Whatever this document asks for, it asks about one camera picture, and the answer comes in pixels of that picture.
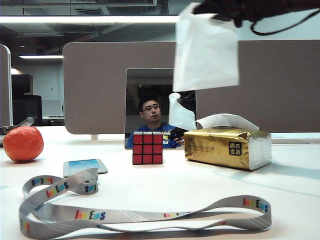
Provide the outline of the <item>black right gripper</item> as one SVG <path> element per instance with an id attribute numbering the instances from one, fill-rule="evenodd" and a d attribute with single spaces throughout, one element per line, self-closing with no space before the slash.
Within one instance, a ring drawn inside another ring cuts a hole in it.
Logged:
<path id="1" fill-rule="evenodd" d="M 240 28 L 245 20 L 255 22 L 283 15 L 293 6 L 291 0 L 205 0 L 193 9 L 193 13 L 216 14 L 212 19 L 233 22 L 236 28 Z"/>

